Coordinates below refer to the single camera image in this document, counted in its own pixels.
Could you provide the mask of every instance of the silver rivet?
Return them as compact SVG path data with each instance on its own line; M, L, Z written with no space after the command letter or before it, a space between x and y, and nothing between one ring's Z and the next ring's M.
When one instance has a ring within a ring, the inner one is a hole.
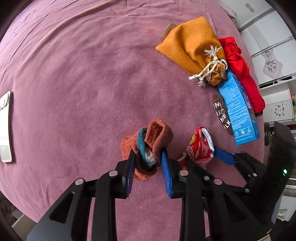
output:
M189 172L187 170L181 170L180 171L181 176L187 176L188 174L189 174Z
M78 178L75 180L76 185L81 185L82 183L84 183L84 180L82 178Z
M221 185L221 184L223 183L223 181L222 181L221 179L219 179L219 178L215 178L215 179L214 179L214 183L215 183L216 185Z
M115 176L117 176L117 174L118 174L118 172L116 170L112 170L109 172L109 176L111 176L111 177L115 177Z

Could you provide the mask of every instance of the rope tassel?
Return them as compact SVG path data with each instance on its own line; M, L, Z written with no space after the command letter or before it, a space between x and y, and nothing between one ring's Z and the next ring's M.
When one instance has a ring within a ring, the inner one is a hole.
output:
M217 48L217 46L216 46L214 48L213 45L211 45L211 50L205 49L205 53L206 53L205 55L208 56L210 58L210 60L213 57L213 61L208 63L207 66L199 74L195 74L195 75L189 77L189 80L199 78L200 81L197 84L198 87L205 88L206 81L209 81L211 79L211 74L213 73L213 71L215 70L215 68L217 67L218 64L222 65L224 71L227 70L227 68L228 68L227 62L224 59L219 60L217 57L217 53L220 49L222 49L222 47Z

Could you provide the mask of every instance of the red plastic wrapper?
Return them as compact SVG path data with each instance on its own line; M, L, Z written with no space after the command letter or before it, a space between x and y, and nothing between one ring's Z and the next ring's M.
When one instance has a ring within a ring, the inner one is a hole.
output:
M183 169L185 167L185 158L188 156L195 163L205 167L214 157L214 144L209 130L205 127L198 127L187 146L183 156L178 160Z

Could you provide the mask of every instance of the brown sock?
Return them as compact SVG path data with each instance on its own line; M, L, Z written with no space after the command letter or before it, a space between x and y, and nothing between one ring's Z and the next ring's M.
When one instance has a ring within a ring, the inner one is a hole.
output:
M230 135L233 135L233 130L231 127L230 119L227 113L227 108L224 104L224 100L222 98L222 95L214 95L212 97L212 102L214 105L214 108L216 110L217 116L219 118L219 121L222 123L223 127L227 130L227 132Z
M122 154L122 159L128 159L128 156L133 149L134 153L137 154L136 157L136 169L134 178L141 181L146 181L152 177L157 171L157 164L152 166L151 171L145 171L139 161L140 151L138 149L138 135L140 131L137 131L134 135L130 137L124 137L120 143L120 149ZM173 132L170 127L161 120L153 120L150 122L147 128L147 133L145 137L146 144L152 149L154 158L161 163L160 150L166 147L173 139Z

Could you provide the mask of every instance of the blue cardboard box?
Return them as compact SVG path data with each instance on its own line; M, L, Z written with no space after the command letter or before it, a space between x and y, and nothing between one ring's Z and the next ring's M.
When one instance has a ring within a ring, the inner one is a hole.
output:
M226 80L218 84L233 129L237 146L255 141L260 137L253 108L244 87L235 74L228 69Z

